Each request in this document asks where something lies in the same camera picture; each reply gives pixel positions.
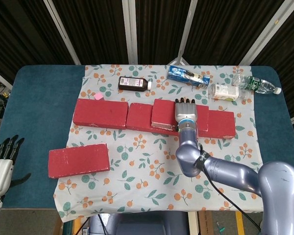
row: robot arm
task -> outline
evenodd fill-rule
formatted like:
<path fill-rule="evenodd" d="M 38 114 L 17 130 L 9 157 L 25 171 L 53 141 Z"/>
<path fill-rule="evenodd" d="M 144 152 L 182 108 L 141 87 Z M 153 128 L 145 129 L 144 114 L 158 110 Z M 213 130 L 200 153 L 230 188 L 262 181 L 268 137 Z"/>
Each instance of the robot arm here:
<path fill-rule="evenodd" d="M 16 157 L 19 152 L 19 148 L 24 141 L 24 138 L 18 140 L 18 136 L 7 138 L 2 144 L 0 144 L 0 211 L 2 207 L 2 200 L 9 187 L 13 186 L 11 182 L 13 167 L 15 164 Z M 18 181 L 22 183 L 30 177 L 30 174 L 27 174 L 23 179 Z"/>
<path fill-rule="evenodd" d="M 195 101 L 175 100 L 179 128 L 176 157 L 184 175 L 195 177 L 203 171 L 210 179 L 263 199 L 263 235 L 294 235 L 294 167 L 283 162 L 264 164 L 257 174 L 250 167 L 211 157 L 197 147 Z"/>

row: silver cylinder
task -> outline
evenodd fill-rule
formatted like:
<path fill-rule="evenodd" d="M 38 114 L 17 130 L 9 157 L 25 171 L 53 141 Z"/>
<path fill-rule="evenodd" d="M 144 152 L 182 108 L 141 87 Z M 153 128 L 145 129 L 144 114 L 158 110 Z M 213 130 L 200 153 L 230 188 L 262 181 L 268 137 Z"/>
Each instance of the silver cylinder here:
<path fill-rule="evenodd" d="M 204 165 L 211 180 L 261 196 L 258 175 L 250 167 L 214 157 Z"/>
<path fill-rule="evenodd" d="M 176 151 L 176 158 L 184 175 L 195 177 L 200 173 L 194 165 L 200 157 L 200 151 L 197 148 L 197 127 L 191 119 L 183 119 L 179 125 L 179 143 Z"/>
<path fill-rule="evenodd" d="M 259 170 L 264 202 L 263 235 L 294 235 L 294 167 L 283 162 Z"/>

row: floral tablecloth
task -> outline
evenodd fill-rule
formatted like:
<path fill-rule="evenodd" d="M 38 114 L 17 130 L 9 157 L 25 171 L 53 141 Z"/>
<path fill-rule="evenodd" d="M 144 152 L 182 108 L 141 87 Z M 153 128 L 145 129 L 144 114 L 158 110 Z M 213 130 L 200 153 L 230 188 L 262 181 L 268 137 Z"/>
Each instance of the floral tablecloth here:
<path fill-rule="evenodd" d="M 169 66 L 87 65 L 81 77 L 79 98 L 94 99 L 101 92 L 106 100 L 153 104 L 154 99 L 194 98 L 211 110 L 232 111 L 236 136 L 231 140 L 199 138 L 204 149 L 216 158 L 243 163 L 255 171 L 262 165 L 254 117 L 253 95 L 247 101 L 208 99 L 208 91 L 167 80 Z M 249 66 L 184 66 L 208 74 L 211 82 L 230 84 L 236 73 L 251 75 Z M 151 91 L 118 90 L 119 76 L 143 77 L 152 81 Z M 203 173 L 184 176 L 176 160 L 178 138 L 132 130 L 76 126 L 72 122 L 67 147 L 105 142 L 110 171 L 60 178 L 54 201 L 62 221 L 94 213 L 147 212 L 158 210 L 234 210 L 210 185 Z M 243 210 L 263 210 L 260 197 L 216 183 Z"/>

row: white robotic hand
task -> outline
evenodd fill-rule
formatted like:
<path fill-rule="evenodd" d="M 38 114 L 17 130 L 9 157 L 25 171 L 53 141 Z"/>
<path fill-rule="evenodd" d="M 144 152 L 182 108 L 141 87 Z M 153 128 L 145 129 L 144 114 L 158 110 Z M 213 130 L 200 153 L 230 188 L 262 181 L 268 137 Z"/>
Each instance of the white robotic hand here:
<path fill-rule="evenodd" d="M 11 182 L 13 166 L 17 158 L 21 144 L 24 138 L 15 142 L 18 135 L 14 137 L 7 138 L 2 144 L 0 144 L 0 210 L 2 207 L 2 200 L 8 189 L 14 185 L 20 184 L 26 181 L 30 174 L 27 174 L 21 180 L 16 180 Z"/>
<path fill-rule="evenodd" d="M 186 99 L 184 103 L 184 98 L 181 98 L 181 101 L 175 99 L 175 120 L 179 123 L 181 120 L 188 118 L 197 121 L 197 109 L 195 100 L 192 99 L 190 103 L 189 99 Z"/>

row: white bottle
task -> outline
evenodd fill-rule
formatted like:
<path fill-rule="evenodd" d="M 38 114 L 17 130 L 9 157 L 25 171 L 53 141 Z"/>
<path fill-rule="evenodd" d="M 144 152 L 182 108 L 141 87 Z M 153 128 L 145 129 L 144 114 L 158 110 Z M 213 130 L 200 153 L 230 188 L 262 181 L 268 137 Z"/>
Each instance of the white bottle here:
<path fill-rule="evenodd" d="M 211 84 L 209 88 L 209 98 L 211 99 L 223 99 L 228 101 L 246 100 L 249 97 L 250 92 L 240 89 L 239 87 L 233 87 L 230 85 Z"/>
<path fill-rule="evenodd" d="M 280 94 L 281 88 L 275 87 L 272 83 L 253 76 L 237 74 L 232 79 L 232 86 L 237 86 L 242 89 L 252 90 L 261 94 Z"/>

